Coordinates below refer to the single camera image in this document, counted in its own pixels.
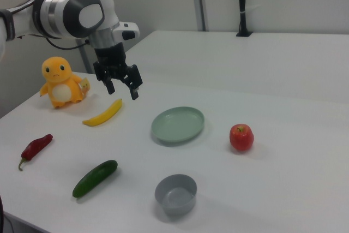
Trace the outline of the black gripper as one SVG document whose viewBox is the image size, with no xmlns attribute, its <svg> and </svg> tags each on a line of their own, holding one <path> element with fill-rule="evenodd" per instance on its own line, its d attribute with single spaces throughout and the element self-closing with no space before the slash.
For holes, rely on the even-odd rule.
<svg viewBox="0 0 349 233">
<path fill-rule="evenodd" d="M 126 64 L 126 54 L 123 43 L 112 47 L 94 49 L 97 61 L 94 70 L 98 81 L 102 81 L 108 94 L 115 92 L 112 79 L 121 80 L 129 88 L 132 100 L 139 97 L 138 90 L 143 84 L 137 65 Z"/>
</svg>

